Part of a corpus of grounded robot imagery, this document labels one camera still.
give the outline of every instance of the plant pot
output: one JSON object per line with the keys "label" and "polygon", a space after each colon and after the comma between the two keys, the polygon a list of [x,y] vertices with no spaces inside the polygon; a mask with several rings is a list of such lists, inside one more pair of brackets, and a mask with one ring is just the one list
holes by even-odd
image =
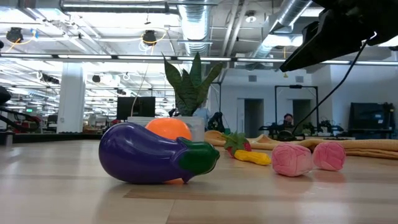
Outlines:
{"label": "plant pot", "polygon": [[[188,116],[178,116],[173,117],[175,119],[182,120],[187,126],[189,127],[191,134],[192,134],[192,141],[204,141],[205,140],[205,121],[199,117],[188,117]],[[133,122],[139,124],[143,127],[147,125],[150,121],[155,118],[148,118],[148,117],[128,117],[128,122]]]}

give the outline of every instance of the pink toy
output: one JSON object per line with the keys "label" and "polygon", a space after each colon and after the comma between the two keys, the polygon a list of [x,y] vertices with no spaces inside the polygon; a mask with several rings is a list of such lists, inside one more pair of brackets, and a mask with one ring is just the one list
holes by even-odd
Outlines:
{"label": "pink toy", "polygon": [[338,171],[343,168],[346,153],[337,142],[323,142],[313,151],[313,163],[325,170]]}
{"label": "pink toy", "polygon": [[272,168],[288,177],[305,174],[312,170],[311,151],[303,146],[280,144],[272,151]]}

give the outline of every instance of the doorway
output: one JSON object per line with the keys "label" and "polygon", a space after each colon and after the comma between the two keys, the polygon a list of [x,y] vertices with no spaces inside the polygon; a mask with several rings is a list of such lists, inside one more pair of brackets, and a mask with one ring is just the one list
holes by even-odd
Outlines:
{"label": "doorway", "polygon": [[263,99],[238,99],[239,133],[245,133],[247,138],[256,138],[260,134],[259,128],[264,125]]}
{"label": "doorway", "polygon": [[[311,100],[293,100],[293,117],[294,124],[297,124],[306,117],[311,111]],[[297,128],[297,134],[301,134],[303,131],[303,124],[311,122],[311,116],[303,121]]]}

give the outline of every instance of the red toy strawberry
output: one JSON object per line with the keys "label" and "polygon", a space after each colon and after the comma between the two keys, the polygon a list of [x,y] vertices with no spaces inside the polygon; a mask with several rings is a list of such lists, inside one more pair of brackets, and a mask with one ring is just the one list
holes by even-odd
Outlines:
{"label": "red toy strawberry", "polygon": [[249,141],[244,137],[244,133],[231,133],[229,135],[223,134],[225,139],[224,148],[229,152],[231,157],[234,157],[236,150],[245,150],[251,152]]}

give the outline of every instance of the pillar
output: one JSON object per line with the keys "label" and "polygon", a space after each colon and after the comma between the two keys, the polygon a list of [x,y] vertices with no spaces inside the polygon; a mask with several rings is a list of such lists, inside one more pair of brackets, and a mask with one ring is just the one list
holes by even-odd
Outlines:
{"label": "pillar", "polygon": [[82,63],[63,63],[57,133],[83,131],[86,75]]}

